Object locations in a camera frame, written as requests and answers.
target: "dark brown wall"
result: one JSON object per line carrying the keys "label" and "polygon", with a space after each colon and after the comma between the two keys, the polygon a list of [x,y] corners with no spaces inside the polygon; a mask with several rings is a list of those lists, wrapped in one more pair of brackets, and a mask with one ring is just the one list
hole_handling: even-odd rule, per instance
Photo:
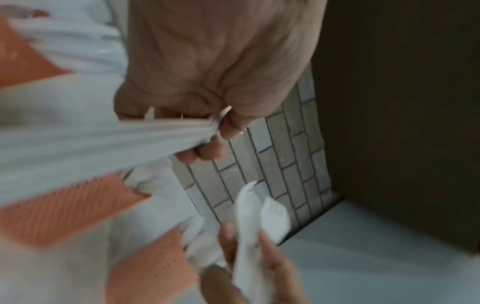
{"label": "dark brown wall", "polygon": [[332,189],[480,240],[480,2],[329,0],[312,59]]}

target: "tiled floor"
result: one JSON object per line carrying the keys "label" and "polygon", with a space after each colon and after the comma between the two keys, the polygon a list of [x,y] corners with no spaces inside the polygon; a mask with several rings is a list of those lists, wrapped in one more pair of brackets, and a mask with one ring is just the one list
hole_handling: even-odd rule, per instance
{"label": "tiled floor", "polygon": [[172,158],[191,200],[206,201],[220,222],[232,218],[238,191],[252,181],[259,196],[289,209],[294,231],[333,205],[310,67],[271,116],[225,145],[227,158],[220,161],[185,166]]}

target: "hand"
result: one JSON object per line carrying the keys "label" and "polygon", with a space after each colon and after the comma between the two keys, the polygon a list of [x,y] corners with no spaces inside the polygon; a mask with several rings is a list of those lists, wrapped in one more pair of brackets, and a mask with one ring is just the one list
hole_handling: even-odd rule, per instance
{"label": "hand", "polygon": [[[237,252],[235,228],[231,223],[222,226],[218,236],[225,260],[232,270]],[[284,257],[269,237],[260,232],[258,246],[275,288],[275,304],[306,304],[307,299],[292,263]],[[200,290],[208,304],[246,304],[242,293],[231,282],[229,273],[218,267],[209,268],[202,276]]]}
{"label": "hand", "polygon": [[[317,44],[327,0],[131,0],[128,70],[114,109],[120,119],[206,117],[232,106],[230,140],[287,96]],[[181,152],[215,159],[218,140]]]}

